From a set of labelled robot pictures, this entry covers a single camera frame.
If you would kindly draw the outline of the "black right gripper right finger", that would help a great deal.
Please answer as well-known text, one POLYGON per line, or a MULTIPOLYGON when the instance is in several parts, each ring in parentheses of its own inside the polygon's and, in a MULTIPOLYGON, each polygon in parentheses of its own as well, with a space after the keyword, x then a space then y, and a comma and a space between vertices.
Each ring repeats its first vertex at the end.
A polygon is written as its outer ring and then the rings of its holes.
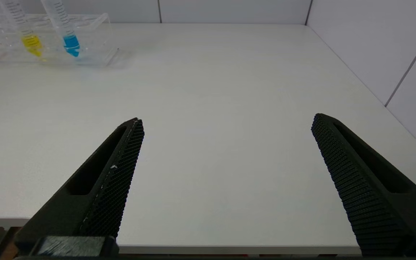
POLYGON ((416 257, 416 184, 339 120, 311 126, 364 257, 416 257))

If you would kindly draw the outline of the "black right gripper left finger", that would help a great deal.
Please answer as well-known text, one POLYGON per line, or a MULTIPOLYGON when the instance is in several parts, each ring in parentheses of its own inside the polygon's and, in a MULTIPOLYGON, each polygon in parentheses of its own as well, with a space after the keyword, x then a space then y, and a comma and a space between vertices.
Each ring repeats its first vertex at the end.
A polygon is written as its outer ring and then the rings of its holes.
POLYGON ((119 125, 20 229, 20 258, 115 258, 117 236, 145 132, 119 125))

